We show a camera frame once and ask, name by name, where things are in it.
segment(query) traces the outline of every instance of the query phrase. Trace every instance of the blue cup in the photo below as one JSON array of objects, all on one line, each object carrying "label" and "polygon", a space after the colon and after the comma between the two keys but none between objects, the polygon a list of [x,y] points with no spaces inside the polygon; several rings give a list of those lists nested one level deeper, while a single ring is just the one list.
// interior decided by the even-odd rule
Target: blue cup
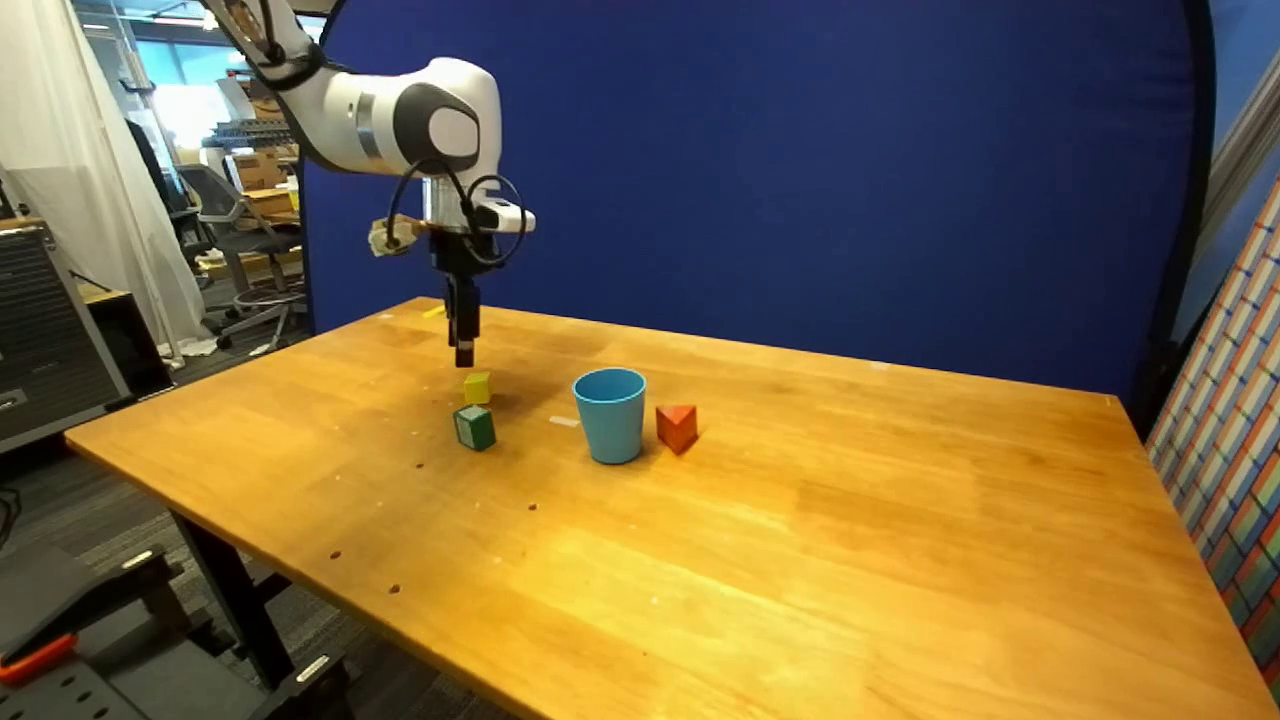
[{"label": "blue cup", "polygon": [[573,382],[596,463],[632,463],[646,440],[646,388],[632,367],[596,367]]}]

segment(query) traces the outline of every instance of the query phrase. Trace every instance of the table leg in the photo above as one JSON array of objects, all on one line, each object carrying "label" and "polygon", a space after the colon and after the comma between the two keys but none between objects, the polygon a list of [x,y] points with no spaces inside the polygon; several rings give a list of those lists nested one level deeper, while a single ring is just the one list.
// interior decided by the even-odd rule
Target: table leg
[{"label": "table leg", "polygon": [[221,601],[224,615],[234,619],[245,657],[252,660],[255,677],[267,689],[280,689],[294,673],[294,660],[285,650],[285,638],[267,615],[263,594],[255,591],[247,569],[240,564],[240,551],[224,542],[221,536],[205,533],[200,523],[172,517],[185,538],[194,542],[194,556],[213,584],[213,594]]}]

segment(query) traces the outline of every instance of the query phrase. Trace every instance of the wooden table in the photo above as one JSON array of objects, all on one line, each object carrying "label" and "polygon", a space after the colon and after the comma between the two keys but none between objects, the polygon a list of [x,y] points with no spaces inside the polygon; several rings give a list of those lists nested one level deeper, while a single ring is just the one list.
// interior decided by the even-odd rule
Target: wooden table
[{"label": "wooden table", "polygon": [[[70,443],[526,710],[1278,715],[1113,394],[489,307],[467,451],[450,358],[418,299]],[[596,467],[596,365],[691,451]]]}]

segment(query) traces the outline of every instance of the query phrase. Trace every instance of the red object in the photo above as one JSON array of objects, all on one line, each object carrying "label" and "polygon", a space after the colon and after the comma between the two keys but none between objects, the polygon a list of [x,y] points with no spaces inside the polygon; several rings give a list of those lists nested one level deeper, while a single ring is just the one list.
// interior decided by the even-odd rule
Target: red object
[{"label": "red object", "polygon": [[66,665],[70,657],[76,657],[76,635],[61,635],[46,649],[35,649],[34,657],[16,660],[16,665],[0,665],[0,684],[26,684],[56,665]]},{"label": "red object", "polygon": [[657,407],[657,440],[678,454],[696,440],[696,407],[691,402],[660,402]]}]

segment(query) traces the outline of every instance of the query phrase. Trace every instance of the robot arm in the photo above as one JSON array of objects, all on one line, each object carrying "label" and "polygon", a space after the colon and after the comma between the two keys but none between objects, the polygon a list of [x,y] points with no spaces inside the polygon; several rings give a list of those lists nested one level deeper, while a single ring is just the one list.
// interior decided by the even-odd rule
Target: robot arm
[{"label": "robot arm", "polygon": [[[532,231],[536,216],[502,191],[495,78],[441,54],[404,74],[358,74],[323,62],[288,0],[205,0],[255,74],[280,97],[309,157],[364,177],[424,177],[424,223],[445,272],[450,344],[474,365],[481,335],[475,277],[502,268],[495,231]],[[374,223],[374,251],[394,255],[418,237],[394,218]]]}]

